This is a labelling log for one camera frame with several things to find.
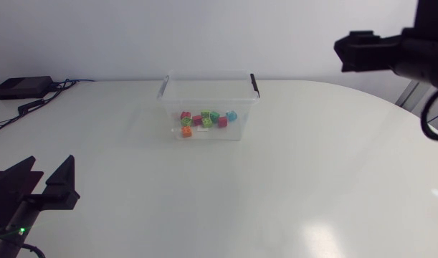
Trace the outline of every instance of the colorful cube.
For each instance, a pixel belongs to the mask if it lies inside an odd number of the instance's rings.
[[[213,111],[213,112],[211,112],[211,114],[209,116],[210,116],[213,123],[217,123],[217,120],[219,119],[220,114]]]
[[[211,118],[203,118],[203,127],[204,128],[211,128],[212,127]]]
[[[193,117],[193,125],[197,126],[197,125],[202,125],[203,124],[203,118],[200,115],[195,115]]]
[[[191,137],[191,128],[190,128],[190,126],[182,127],[182,137],[184,137],[184,138]]]
[[[202,118],[209,118],[210,115],[211,115],[211,111],[209,111],[209,110],[202,110],[201,111]]]
[[[227,117],[221,117],[217,119],[219,128],[224,128],[228,125]]]
[[[226,116],[230,122],[235,121],[238,118],[238,114],[236,114],[234,111],[228,111]]]
[[[185,117],[185,118],[182,118],[181,124],[182,124],[182,126],[190,126],[192,121],[193,121],[193,119]]]
[[[183,118],[191,118],[191,113],[190,113],[190,112],[183,111],[182,114],[181,114],[181,120],[182,120]]]

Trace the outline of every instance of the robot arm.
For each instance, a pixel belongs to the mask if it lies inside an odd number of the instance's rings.
[[[350,32],[334,49],[343,63],[342,72],[392,70],[438,88],[438,0],[420,0],[414,27],[400,35],[380,38],[372,31]],[[438,90],[421,115],[422,130],[432,140],[438,140],[438,134],[427,124],[427,115],[437,98]]]

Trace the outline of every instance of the green block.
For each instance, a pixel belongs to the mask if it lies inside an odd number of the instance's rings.
[[[182,124],[182,126],[190,126],[192,121],[193,121],[193,119],[185,117],[185,118],[182,118],[181,124]]]
[[[203,127],[204,128],[211,128],[212,127],[211,118],[203,118]]]
[[[217,113],[217,112],[212,111],[210,116],[211,116],[212,122],[213,123],[217,123],[217,120],[219,119],[220,114]]]
[[[210,114],[211,114],[211,111],[209,111],[209,110],[202,110],[201,111],[201,117],[202,118],[209,118]]]

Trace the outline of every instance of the container handle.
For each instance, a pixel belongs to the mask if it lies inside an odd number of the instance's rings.
[[[257,86],[257,82],[255,81],[254,74],[250,74],[250,80],[252,81],[252,85],[254,85],[254,90],[257,92],[257,94],[259,95],[259,98],[260,98],[260,91],[259,91],[259,88]]]
[[[158,91],[158,97],[157,97],[158,99],[161,99],[161,97],[163,97],[164,90],[166,89],[168,81],[169,81],[169,75],[166,75],[166,77],[164,77],[164,80],[163,80],[163,85],[161,86],[160,90]]]

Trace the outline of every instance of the blue block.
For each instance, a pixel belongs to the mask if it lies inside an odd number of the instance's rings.
[[[228,121],[230,122],[235,121],[238,118],[238,114],[236,114],[236,112],[234,111],[228,111],[226,116]]]

